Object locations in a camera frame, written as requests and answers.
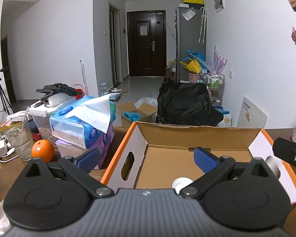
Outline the blue tissue pack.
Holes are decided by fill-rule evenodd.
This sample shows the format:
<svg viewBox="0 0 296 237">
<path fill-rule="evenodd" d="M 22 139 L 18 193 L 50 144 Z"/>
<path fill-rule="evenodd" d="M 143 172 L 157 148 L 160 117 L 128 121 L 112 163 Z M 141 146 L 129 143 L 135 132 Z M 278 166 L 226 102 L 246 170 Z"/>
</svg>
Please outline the blue tissue pack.
<svg viewBox="0 0 296 237">
<path fill-rule="evenodd" d="M 50 117 L 52 135 L 80 148 L 89 148 L 108 132 L 116 119 L 116 105 L 110 95 L 83 96 Z"/>
</svg>

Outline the white board against wall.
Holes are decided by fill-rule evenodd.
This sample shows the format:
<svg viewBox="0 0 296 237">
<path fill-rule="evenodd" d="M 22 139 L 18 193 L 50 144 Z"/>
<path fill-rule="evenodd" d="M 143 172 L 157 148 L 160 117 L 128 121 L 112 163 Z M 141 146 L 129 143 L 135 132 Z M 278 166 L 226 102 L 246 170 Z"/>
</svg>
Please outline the white board against wall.
<svg viewBox="0 0 296 237">
<path fill-rule="evenodd" d="M 268 115 L 246 96 L 243 97 L 238 128 L 264 128 Z"/>
</svg>

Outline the glass cup with straw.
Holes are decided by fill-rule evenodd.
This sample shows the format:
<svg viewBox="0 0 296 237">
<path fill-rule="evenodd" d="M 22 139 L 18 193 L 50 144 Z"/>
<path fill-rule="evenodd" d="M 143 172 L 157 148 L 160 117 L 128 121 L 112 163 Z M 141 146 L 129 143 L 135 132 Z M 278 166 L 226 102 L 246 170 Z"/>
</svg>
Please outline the glass cup with straw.
<svg viewBox="0 0 296 237">
<path fill-rule="evenodd" d="M 32 146 L 34 145 L 34 141 L 26 115 L 21 115 L 5 121 L 1 125 L 1 129 L 22 161 L 32 159 Z"/>
</svg>

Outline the metal trolley rack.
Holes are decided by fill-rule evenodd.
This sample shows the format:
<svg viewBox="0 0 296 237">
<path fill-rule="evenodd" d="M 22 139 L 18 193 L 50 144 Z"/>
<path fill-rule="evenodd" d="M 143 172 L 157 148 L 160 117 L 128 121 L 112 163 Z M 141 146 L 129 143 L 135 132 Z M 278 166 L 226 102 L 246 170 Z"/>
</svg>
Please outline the metal trolley rack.
<svg viewBox="0 0 296 237">
<path fill-rule="evenodd" d="M 223 74 L 207 74 L 205 79 L 212 106 L 222 106 L 225 76 Z"/>
</svg>

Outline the cardboard box on floor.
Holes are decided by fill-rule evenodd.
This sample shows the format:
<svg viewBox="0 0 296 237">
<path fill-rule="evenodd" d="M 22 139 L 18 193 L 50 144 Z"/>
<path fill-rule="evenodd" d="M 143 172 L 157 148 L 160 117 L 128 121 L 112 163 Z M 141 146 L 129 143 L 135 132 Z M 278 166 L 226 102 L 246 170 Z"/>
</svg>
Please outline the cardboard box on floor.
<svg viewBox="0 0 296 237">
<path fill-rule="evenodd" d="M 122 127 L 129 128 L 134 121 L 153 122 L 157 107 L 143 102 L 136 108 L 133 102 L 127 102 L 118 105 L 117 111 L 121 115 Z"/>
</svg>

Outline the grey refrigerator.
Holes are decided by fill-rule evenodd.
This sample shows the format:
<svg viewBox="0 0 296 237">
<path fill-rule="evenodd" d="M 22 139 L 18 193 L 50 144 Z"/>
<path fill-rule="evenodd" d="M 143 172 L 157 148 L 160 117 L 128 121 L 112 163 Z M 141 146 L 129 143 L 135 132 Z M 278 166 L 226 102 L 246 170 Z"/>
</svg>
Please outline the grey refrigerator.
<svg viewBox="0 0 296 237">
<path fill-rule="evenodd" d="M 188 81 L 188 72 L 180 62 L 188 63 L 186 51 L 206 55 L 206 39 L 201 35 L 201 16 L 205 6 L 199 3 L 188 3 L 189 7 L 179 5 L 176 8 L 176 82 Z"/>
</svg>

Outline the black gadget on container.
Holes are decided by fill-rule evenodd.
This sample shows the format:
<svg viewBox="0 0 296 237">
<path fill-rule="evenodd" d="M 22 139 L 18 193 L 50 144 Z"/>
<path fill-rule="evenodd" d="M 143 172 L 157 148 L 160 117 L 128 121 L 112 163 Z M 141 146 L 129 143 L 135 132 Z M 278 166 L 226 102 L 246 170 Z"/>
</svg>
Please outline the black gadget on container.
<svg viewBox="0 0 296 237">
<path fill-rule="evenodd" d="M 36 93 L 45 94 L 42 98 L 39 99 L 40 101 L 45 101 L 48 98 L 50 98 L 56 94 L 59 94 L 59 93 L 66 94 L 68 96 L 82 95 L 81 91 L 76 90 L 75 88 L 69 87 L 68 85 L 62 84 L 62 83 L 45 85 L 43 88 L 36 89 Z"/>
</svg>

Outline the purple tissue pack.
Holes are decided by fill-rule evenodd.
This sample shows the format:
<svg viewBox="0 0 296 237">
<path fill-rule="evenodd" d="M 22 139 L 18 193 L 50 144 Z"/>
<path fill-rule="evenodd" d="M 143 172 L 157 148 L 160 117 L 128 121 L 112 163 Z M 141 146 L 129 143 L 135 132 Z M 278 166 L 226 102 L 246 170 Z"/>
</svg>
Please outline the purple tissue pack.
<svg viewBox="0 0 296 237">
<path fill-rule="evenodd" d="M 96 138 L 96 141 L 90 146 L 90 148 L 83 149 L 60 139 L 58 139 L 55 142 L 55 144 L 61 157 L 65 157 L 65 156 L 78 157 L 79 155 L 85 153 L 86 151 L 97 148 L 99 162 L 94 167 L 94 170 L 100 170 L 103 166 L 104 160 L 106 158 L 106 155 L 108 153 L 108 150 L 110 148 L 110 145 L 113 139 L 114 139 L 114 128 L 113 128 L 113 124 L 110 124 L 107 133 L 105 134 L 103 132 L 100 132 L 100 134 L 98 134 L 98 137 Z"/>
</svg>

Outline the yellow box on fridge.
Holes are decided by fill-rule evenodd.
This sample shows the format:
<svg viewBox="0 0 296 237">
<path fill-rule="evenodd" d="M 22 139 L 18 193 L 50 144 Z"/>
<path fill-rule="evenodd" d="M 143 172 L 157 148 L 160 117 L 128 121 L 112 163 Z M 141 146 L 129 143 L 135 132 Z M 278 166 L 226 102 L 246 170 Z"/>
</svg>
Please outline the yellow box on fridge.
<svg viewBox="0 0 296 237">
<path fill-rule="evenodd" d="M 204 1 L 203 0 L 183 0 L 183 3 L 204 4 Z"/>
</svg>

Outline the white round lid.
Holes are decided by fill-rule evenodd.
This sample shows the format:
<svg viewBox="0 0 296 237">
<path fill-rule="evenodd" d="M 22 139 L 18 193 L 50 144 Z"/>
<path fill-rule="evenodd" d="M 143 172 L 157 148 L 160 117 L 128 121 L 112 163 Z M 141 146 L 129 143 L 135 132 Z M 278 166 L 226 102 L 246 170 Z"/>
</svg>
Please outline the white round lid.
<svg viewBox="0 0 296 237">
<path fill-rule="evenodd" d="M 179 177 L 175 179 L 172 183 L 172 188 L 175 190 L 176 194 L 180 194 L 181 189 L 193 183 L 193 180 L 187 177 Z"/>
</svg>

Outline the red cardboard box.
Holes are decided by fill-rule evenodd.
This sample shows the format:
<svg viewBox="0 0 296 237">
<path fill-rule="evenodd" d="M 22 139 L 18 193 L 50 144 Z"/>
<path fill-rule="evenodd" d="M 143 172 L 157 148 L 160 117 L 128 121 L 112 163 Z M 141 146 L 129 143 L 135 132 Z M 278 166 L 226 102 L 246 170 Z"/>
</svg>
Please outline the red cardboard box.
<svg viewBox="0 0 296 237">
<path fill-rule="evenodd" d="M 196 147 L 249 162 L 252 157 L 273 156 L 272 146 L 272 138 L 258 128 L 133 122 L 100 182 L 112 190 L 171 188 L 179 177 L 196 180 L 204 174 L 194 163 Z"/>
</svg>

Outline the orange fruit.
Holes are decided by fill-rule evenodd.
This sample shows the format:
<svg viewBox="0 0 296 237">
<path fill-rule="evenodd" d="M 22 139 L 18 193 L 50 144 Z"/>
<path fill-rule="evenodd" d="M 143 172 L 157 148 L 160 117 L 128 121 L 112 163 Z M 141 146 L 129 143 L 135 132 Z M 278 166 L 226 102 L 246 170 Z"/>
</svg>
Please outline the orange fruit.
<svg viewBox="0 0 296 237">
<path fill-rule="evenodd" d="M 54 146 L 49 140 L 41 139 L 34 143 L 31 150 L 32 157 L 39 157 L 45 163 L 51 162 L 54 158 Z"/>
</svg>

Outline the clear food container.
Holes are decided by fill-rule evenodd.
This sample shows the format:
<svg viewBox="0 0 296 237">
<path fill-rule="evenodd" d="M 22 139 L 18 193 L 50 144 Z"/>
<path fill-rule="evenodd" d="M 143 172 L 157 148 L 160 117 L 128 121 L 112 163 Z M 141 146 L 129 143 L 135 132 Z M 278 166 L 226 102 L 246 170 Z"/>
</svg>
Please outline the clear food container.
<svg viewBox="0 0 296 237">
<path fill-rule="evenodd" d="M 36 123 L 41 138 L 49 140 L 54 147 L 56 147 L 55 142 L 57 141 L 57 138 L 52 135 L 50 117 L 65 106 L 72 104 L 74 101 L 76 101 L 75 96 L 68 96 L 60 93 L 47 99 L 46 103 L 38 101 L 30 105 L 29 113 Z"/>
</svg>

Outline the dark brown door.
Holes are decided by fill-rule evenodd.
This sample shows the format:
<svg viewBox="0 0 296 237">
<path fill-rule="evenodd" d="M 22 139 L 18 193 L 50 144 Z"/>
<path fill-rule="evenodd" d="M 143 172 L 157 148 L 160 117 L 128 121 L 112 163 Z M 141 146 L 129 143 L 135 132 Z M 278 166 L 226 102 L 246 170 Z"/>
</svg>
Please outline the dark brown door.
<svg viewBox="0 0 296 237">
<path fill-rule="evenodd" d="M 166 74 L 166 11 L 127 12 L 129 76 Z"/>
</svg>

